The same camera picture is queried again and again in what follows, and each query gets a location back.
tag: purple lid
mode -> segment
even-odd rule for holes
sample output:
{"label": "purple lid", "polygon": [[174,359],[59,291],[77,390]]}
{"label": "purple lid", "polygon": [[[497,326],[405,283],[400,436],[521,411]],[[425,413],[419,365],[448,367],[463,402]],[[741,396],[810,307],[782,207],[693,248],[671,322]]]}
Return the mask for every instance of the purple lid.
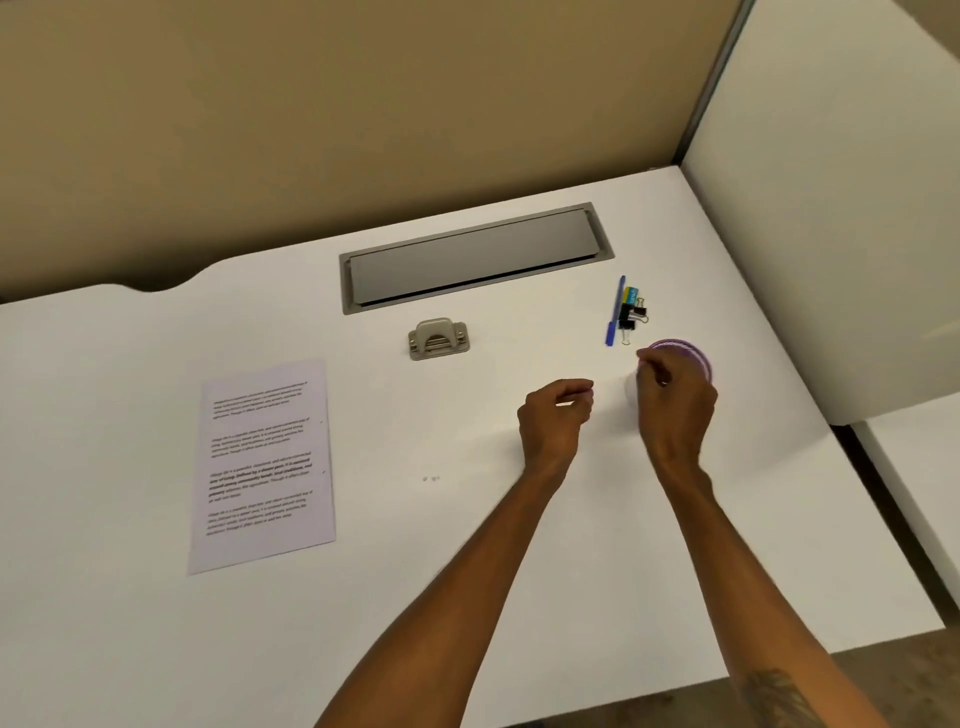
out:
{"label": "purple lid", "polygon": [[710,366],[710,362],[707,359],[707,356],[697,349],[693,344],[683,339],[661,339],[660,341],[655,341],[647,349],[678,349],[684,356],[688,356],[693,359],[700,365],[700,368],[704,372],[704,376],[707,378],[707,381],[713,382],[713,367]]}

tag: forearm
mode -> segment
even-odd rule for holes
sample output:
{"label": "forearm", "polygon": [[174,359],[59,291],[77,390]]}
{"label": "forearm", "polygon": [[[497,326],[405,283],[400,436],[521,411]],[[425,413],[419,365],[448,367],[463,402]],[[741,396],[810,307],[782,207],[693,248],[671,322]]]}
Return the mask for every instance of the forearm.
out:
{"label": "forearm", "polygon": [[523,555],[561,474],[526,473],[396,619],[318,728],[460,724]]}
{"label": "forearm", "polygon": [[[699,472],[666,476],[664,484],[724,660],[758,725],[886,726],[780,593],[703,478]],[[808,703],[822,722],[800,722],[802,706],[797,722],[761,722],[756,711],[776,708],[770,701],[777,699]]]}

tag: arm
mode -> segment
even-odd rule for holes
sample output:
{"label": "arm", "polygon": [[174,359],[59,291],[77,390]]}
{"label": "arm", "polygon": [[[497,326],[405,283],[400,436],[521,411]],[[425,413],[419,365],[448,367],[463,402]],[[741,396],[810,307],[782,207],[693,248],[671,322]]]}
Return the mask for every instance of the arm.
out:
{"label": "arm", "polygon": [[576,454],[592,386],[587,379],[564,379],[527,397],[517,412],[523,475],[374,643],[317,728],[460,725],[516,571]]}
{"label": "arm", "polygon": [[690,551],[720,651],[758,728],[886,728],[783,598],[700,469],[716,390],[689,359],[641,350],[640,433]]}

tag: fingers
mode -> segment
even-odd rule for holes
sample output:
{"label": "fingers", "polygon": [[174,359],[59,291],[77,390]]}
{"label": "fingers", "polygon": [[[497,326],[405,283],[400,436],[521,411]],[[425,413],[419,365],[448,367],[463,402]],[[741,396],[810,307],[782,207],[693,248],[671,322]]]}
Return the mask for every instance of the fingers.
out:
{"label": "fingers", "polygon": [[572,401],[576,395],[590,392],[593,399],[593,381],[591,379],[557,379],[545,387],[531,392],[529,398],[545,399],[552,402]]}
{"label": "fingers", "polygon": [[574,395],[573,403],[569,407],[570,416],[576,419],[581,425],[590,419],[590,412],[593,410],[593,393],[587,392],[580,395]]}
{"label": "fingers", "polygon": [[636,370],[636,396],[639,401],[650,401],[660,393],[660,389],[660,379],[653,365],[641,361]]}
{"label": "fingers", "polygon": [[636,353],[640,360],[640,370],[650,368],[660,384],[696,376],[705,378],[703,370],[689,356],[669,349],[641,349]]}

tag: beige partition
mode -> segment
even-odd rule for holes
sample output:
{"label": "beige partition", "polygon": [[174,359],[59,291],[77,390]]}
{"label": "beige partition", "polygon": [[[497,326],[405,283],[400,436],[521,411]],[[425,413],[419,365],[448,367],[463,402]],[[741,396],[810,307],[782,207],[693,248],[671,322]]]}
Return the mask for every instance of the beige partition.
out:
{"label": "beige partition", "polygon": [[960,390],[960,61],[892,0],[757,0],[684,170],[832,422]]}
{"label": "beige partition", "polygon": [[0,2],[0,295],[668,164],[737,5]]}
{"label": "beige partition", "polygon": [[957,0],[897,0],[927,32],[960,58],[960,3]]}

